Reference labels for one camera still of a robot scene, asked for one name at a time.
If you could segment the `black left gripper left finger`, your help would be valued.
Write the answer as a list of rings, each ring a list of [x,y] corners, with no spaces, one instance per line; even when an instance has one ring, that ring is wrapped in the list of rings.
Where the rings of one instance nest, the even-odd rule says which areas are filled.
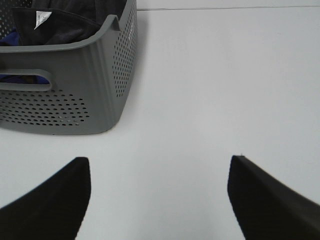
[[[90,163],[76,157],[0,209],[2,240],[74,240],[91,198]]]

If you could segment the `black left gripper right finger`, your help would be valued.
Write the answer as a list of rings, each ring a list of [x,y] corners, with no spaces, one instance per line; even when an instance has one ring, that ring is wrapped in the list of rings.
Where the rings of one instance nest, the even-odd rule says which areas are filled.
[[[227,194],[246,240],[318,240],[320,206],[243,155],[230,161]]]

